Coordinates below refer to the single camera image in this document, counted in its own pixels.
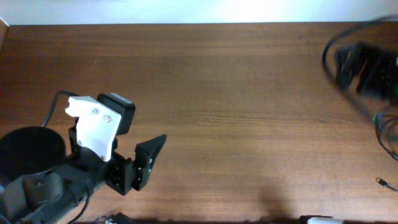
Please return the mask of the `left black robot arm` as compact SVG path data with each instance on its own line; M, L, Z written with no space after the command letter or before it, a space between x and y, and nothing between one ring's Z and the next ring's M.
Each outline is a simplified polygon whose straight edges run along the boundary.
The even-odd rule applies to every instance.
M124 158L111 144L108 162L77 143L40 126L16 129L1 138L1 223L57 223L107 185L120 195L145 187L156 157L166 142L162 134L136 145L135 158Z

